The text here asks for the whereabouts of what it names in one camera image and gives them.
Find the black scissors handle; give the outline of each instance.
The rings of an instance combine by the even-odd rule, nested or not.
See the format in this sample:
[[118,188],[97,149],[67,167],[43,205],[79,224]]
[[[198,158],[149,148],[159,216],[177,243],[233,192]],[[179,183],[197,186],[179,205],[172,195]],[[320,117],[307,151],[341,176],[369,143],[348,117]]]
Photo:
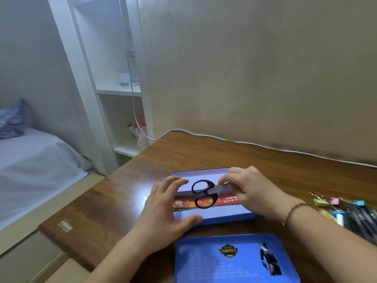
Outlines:
[[[206,199],[208,199],[209,197],[211,197],[212,198],[212,204],[210,205],[210,206],[206,206],[206,207],[204,207],[204,206],[200,206],[199,204],[198,204],[198,200],[200,200],[200,199],[202,199],[202,198],[206,198]],[[217,199],[219,198],[219,195],[218,194],[205,194],[205,195],[202,195],[202,196],[200,196],[200,197],[197,197],[196,199],[195,199],[195,205],[198,207],[198,208],[200,208],[200,209],[208,209],[208,208],[210,208],[211,206],[213,206],[215,203],[216,203],[216,201],[217,201]]]
[[[195,187],[195,185],[197,184],[197,183],[200,183],[200,182],[205,182],[205,183],[207,183],[207,187],[205,188],[205,189],[201,189],[201,190],[194,190],[194,187]],[[209,189],[212,189],[212,188],[214,188],[214,183],[213,182],[211,182],[211,181],[209,181],[209,180],[199,180],[199,181],[196,181],[195,183],[193,183],[192,184],[192,187],[191,187],[191,191],[192,191],[192,193],[193,194],[201,194],[201,193],[205,193],[205,194],[207,194],[207,192],[208,192],[208,190]]]

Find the bracelet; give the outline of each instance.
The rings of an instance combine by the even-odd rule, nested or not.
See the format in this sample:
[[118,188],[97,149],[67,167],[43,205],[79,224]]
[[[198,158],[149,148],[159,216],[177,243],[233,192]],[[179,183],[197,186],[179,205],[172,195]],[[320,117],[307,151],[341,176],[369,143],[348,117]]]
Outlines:
[[290,218],[290,216],[291,216],[291,214],[293,213],[293,211],[296,210],[296,209],[298,209],[298,208],[301,207],[301,206],[311,206],[311,205],[308,204],[308,203],[299,203],[299,204],[295,205],[295,206],[291,209],[291,211],[288,213],[288,215],[286,216],[286,219],[285,219],[285,222],[284,222],[284,226],[287,225],[287,223],[288,223],[288,219]]

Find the scissors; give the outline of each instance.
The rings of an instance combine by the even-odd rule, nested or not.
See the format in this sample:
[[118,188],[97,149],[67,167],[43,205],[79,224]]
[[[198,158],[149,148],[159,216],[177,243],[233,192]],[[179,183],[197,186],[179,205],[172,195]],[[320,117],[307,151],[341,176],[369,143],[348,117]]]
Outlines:
[[[201,183],[201,182],[205,182],[207,183],[207,187],[205,189],[201,189],[201,190],[194,190],[194,187],[196,184],[198,183]],[[215,185],[213,182],[209,181],[209,180],[199,180],[199,181],[196,181],[195,183],[192,184],[192,187],[191,187],[191,191],[193,194],[197,195],[197,194],[203,194],[199,197],[197,197],[195,199],[195,205],[200,208],[200,209],[208,209],[210,208],[211,206],[213,206],[217,199],[219,198],[219,194],[223,191],[225,191],[227,189],[227,186],[226,185]],[[200,206],[198,204],[198,200],[200,199],[204,199],[204,198],[211,198],[212,199],[212,204],[209,205],[209,206]]]

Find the hand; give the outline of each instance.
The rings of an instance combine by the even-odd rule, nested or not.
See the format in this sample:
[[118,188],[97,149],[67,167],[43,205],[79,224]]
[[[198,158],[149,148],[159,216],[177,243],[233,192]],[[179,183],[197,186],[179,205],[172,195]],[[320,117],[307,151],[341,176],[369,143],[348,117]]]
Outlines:
[[284,193],[255,167],[230,168],[229,172],[220,178],[218,185],[224,183],[233,190],[245,208],[280,222],[285,221],[296,204],[304,202]]
[[128,246],[138,246],[145,256],[167,247],[183,233],[202,221],[201,215],[191,215],[176,221],[173,200],[178,189],[189,181],[169,176],[154,185],[134,228],[123,238]]

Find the white bed sheet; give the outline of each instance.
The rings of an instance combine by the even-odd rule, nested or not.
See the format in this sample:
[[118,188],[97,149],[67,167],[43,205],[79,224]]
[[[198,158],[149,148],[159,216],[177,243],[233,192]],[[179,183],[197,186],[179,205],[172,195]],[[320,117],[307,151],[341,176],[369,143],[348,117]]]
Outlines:
[[35,129],[0,140],[0,230],[86,177],[90,167],[63,140]]

